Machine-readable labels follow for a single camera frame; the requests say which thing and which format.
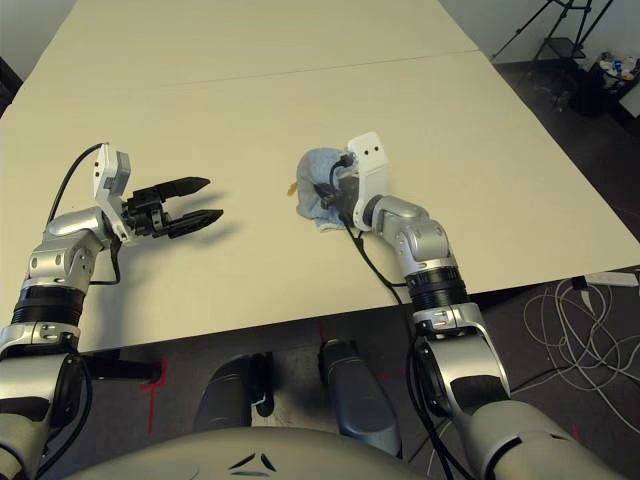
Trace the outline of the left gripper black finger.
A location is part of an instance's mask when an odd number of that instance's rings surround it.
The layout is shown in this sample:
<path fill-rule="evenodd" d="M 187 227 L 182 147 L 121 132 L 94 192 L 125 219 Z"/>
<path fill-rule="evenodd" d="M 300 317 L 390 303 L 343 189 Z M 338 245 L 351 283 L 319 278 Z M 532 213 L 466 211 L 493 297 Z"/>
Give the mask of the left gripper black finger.
<path fill-rule="evenodd" d="M 166 235 L 178 238 L 206 228 L 216 222 L 224 211 L 221 209 L 197 210 L 187 213 L 179 219 L 171 220 L 167 226 Z"/>
<path fill-rule="evenodd" d="M 169 198 L 191 195 L 210 184 L 210 180 L 202 177 L 183 177 L 154 186 L 161 202 Z"/>

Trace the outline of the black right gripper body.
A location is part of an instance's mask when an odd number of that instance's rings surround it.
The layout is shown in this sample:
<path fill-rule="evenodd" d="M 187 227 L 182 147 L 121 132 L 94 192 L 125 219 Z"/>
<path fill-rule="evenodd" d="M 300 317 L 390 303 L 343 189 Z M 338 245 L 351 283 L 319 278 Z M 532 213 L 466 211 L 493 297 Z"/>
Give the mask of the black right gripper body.
<path fill-rule="evenodd" d="M 359 196 L 359 174 L 346 167 L 336 167 L 331 173 L 331 186 L 334 208 L 339 214 L 352 214 Z"/>

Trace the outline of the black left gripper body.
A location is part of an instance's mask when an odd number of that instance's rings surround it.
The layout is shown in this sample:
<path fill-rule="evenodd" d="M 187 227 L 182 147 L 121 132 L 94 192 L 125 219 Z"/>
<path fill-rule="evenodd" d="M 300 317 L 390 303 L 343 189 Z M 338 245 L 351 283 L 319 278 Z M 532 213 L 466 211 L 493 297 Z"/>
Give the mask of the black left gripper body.
<path fill-rule="evenodd" d="M 171 185 L 136 190 L 122 205 L 122 218 L 136 236 L 171 237 L 171 220 L 162 204 L 173 195 Z"/>

